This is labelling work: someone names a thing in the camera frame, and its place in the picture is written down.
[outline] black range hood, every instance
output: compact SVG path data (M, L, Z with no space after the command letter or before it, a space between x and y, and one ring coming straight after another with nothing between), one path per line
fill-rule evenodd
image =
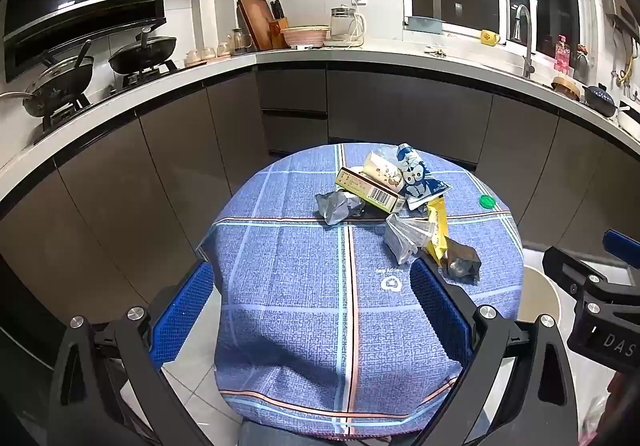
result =
M7 0L6 80L36 66L44 51L60 54L87 38L165 22L164 0Z

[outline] yellow mug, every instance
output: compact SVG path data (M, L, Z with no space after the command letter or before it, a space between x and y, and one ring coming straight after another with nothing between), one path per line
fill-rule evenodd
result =
M485 45L490 45L491 47L493 47L497 43L500 43L500 35L493 31L487 31L487 29L484 29L480 33L480 41Z

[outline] green bottle cap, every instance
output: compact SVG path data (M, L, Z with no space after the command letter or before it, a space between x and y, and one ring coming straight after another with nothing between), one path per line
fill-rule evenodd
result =
M487 210L492 210L495 208L495 199L491 195L482 195L480 196L480 205Z

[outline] pink bottle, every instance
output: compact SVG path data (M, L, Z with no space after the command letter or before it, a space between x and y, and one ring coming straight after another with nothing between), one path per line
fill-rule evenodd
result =
M556 43L556 63L554 69L561 73L569 73L569 58L571 56L571 49L566 44L566 38L563 35L559 36L558 43Z

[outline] round table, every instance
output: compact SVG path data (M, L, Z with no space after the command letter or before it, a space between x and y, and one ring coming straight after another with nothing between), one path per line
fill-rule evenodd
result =
M395 435L423 428L455 382L460 365L411 290L412 261L398 266L384 243L384 218L329 227L317 212L314 195L335 190L340 167L381 146L321 146L275 162L202 243L222 293L216 381L245 418L302 434ZM515 317L523 257L507 206L470 172L420 154L452 186L449 236L482 260L478 285L461 287ZM494 208L479 204L483 194Z

